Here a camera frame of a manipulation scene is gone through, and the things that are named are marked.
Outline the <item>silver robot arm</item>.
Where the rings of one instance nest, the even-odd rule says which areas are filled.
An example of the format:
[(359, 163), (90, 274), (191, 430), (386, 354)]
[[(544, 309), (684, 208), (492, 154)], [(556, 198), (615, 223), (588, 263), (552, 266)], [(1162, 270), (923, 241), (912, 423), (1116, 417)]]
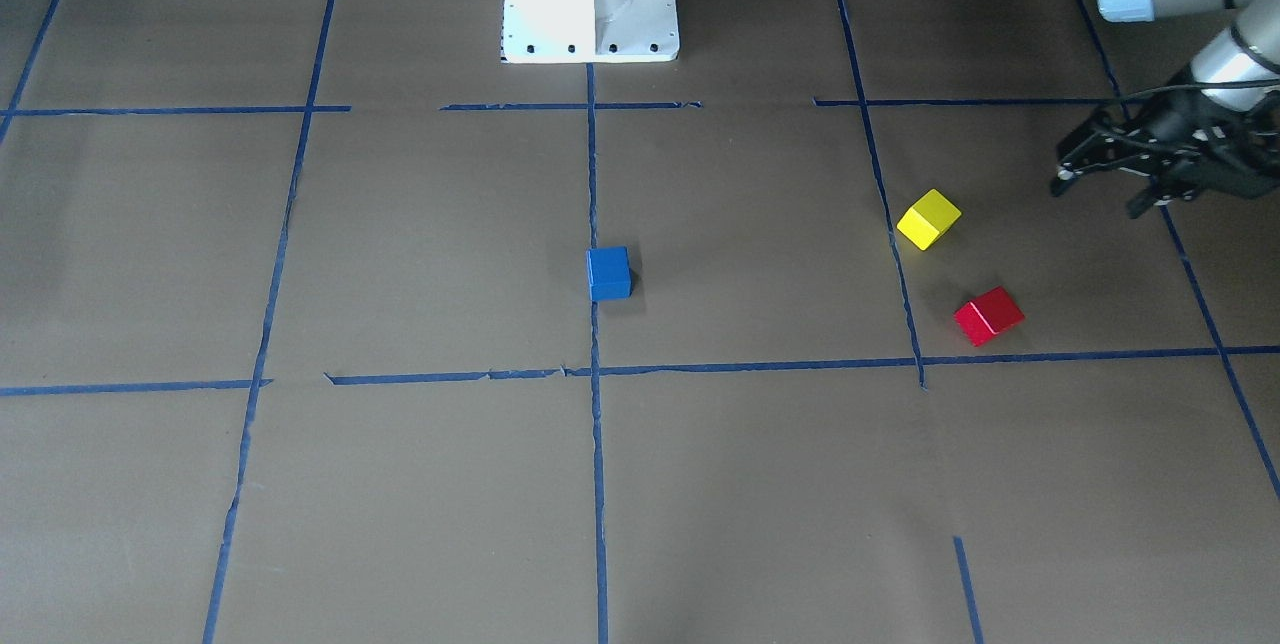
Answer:
[(1057, 143), (1052, 196), (1084, 175), (1124, 172), (1146, 188), (1129, 216), (1207, 192), (1267, 196), (1279, 184), (1279, 0), (1096, 0), (1112, 23), (1144, 23), (1234, 12), (1234, 19), (1166, 85), (1132, 93), (1139, 108), (1123, 117), (1119, 96)]

